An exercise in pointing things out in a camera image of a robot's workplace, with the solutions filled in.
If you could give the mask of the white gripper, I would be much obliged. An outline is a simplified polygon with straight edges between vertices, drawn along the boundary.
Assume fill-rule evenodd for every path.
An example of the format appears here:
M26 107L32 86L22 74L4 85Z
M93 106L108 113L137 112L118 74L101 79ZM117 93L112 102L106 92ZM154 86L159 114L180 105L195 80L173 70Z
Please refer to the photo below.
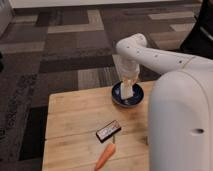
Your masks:
M132 89L137 83L138 75L140 73L139 64L133 60L123 59L120 64L120 73L123 78L132 79ZM120 85L121 97L126 97L127 93L127 79L123 79Z

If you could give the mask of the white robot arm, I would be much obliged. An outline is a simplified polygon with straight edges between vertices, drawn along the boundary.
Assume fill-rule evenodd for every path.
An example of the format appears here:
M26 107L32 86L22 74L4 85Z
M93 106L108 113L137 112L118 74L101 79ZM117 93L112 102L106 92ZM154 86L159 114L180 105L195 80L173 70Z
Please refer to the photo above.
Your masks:
M123 98L141 65L160 75L149 97L150 171L213 171L213 59L150 48L141 33L116 51Z

